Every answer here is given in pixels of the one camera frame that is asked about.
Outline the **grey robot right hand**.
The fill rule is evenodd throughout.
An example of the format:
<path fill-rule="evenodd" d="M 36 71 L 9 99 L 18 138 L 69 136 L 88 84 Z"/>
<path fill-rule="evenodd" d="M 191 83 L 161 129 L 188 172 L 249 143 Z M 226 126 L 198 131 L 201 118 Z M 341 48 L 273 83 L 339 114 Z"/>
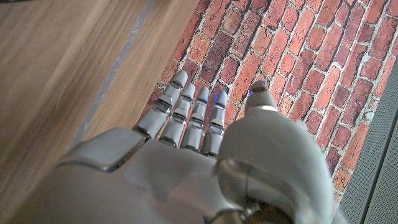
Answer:
<path fill-rule="evenodd" d="M 276 107 L 265 80 L 224 126 L 214 100 L 178 72 L 132 129 L 79 143 L 11 223 L 331 223 L 333 184 L 317 142 Z"/>

